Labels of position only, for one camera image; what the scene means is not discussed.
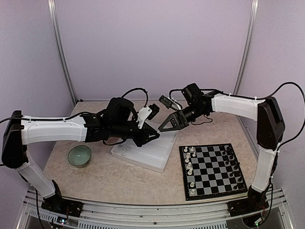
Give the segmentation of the black white chess board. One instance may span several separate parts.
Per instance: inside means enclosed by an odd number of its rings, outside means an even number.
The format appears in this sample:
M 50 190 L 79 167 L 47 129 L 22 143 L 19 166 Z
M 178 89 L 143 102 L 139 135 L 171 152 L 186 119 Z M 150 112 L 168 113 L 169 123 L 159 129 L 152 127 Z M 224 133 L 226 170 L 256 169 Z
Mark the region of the black white chess board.
M 218 165 L 218 156 L 220 156 L 219 146 L 226 144 L 230 143 L 179 147 L 186 201 L 220 198 L 242 193 L 239 191 L 225 192 L 224 189 Z M 190 152 L 191 147 L 194 147 L 193 153 Z M 186 168 L 188 163 L 185 163 L 186 154 L 188 153 L 191 156 L 189 159 L 193 168 L 193 173 L 190 176 L 187 174 L 188 169 Z M 194 187 L 190 187 L 191 182 L 195 183 Z M 191 189 L 195 189 L 193 195 L 190 194 Z

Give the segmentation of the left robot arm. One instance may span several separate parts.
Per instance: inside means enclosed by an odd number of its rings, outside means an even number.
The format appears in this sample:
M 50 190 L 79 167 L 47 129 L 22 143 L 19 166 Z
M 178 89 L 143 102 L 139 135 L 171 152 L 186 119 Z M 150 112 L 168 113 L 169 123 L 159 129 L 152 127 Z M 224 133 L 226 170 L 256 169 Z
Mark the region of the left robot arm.
M 33 117 L 20 110 L 6 118 L 8 123 L 3 135 L 1 160 L 5 167 L 16 170 L 32 185 L 56 212 L 67 207 L 54 180 L 46 177 L 28 152 L 28 145 L 47 142 L 73 141 L 104 144 L 111 137 L 124 143 L 131 139 L 142 147 L 157 139 L 159 133 L 147 124 L 160 108 L 156 104 L 145 105 L 139 111 L 134 103 L 123 97 L 112 98 L 107 107 L 97 113 L 79 112 L 69 117 Z

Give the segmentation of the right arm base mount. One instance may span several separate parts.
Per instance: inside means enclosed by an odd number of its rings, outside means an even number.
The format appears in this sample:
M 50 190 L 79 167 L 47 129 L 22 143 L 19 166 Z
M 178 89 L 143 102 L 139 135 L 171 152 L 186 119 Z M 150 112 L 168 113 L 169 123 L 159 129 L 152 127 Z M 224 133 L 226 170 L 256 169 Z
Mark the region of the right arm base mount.
M 263 200 L 258 204 L 250 204 L 250 200 L 248 198 L 244 198 L 241 200 L 229 201 L 227 206 L 230 216 L 235 217 L 263 210 L 263 208 L 268 208 L 269 204 L 267 200 Z

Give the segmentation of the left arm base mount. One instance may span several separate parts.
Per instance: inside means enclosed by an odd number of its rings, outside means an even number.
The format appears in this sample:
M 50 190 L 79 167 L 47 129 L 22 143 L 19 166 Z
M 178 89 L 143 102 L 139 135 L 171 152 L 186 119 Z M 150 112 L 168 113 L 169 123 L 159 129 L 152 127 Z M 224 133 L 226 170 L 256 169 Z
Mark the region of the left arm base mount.
M 82 212 L 83 203 L 69 199 L 62 199 L 61 201 L 57 202 L 47 202 L 44 200 L 41 208 L 62 215 L 79 218 Z

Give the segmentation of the white divided plastic tray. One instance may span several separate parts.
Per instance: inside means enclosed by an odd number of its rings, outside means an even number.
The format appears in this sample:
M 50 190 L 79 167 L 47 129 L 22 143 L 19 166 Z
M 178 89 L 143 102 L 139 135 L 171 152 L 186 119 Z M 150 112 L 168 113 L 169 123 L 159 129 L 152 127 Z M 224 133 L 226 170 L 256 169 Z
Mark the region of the white divided plastic tray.
M 155 139 L 142 147 L 137 147 L 133 140 L 128 139 L 122 144 L 115 145 L 111 149 L 111 154 L 114 158 L 122 161 L 163 173 L 177 135 L 178 131 L 161 132 L 158 139 Z M 122 157 L 116 153 L 119 148 L 124 147 L 132 149 L 128 157 Z

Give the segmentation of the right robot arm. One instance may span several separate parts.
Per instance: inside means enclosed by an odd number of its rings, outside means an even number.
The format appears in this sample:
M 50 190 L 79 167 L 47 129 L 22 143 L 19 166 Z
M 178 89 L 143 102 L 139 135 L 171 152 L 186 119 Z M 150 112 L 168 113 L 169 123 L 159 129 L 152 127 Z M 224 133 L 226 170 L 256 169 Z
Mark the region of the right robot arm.
M 263 202 L 278 160 L 285 123 L 277 100 L 245 98 L 224 94 L 216 89 L 200 89 L 192 83 L 182 90 L 187 107 L 171 113 L 159 126 L 159 131 L 181 130 L 202 115 L 227 113 L 251 119 L 257 123 L 256 140 L 259 157 L 254 179 L 244 200 L 244 208 L 255 211 Z

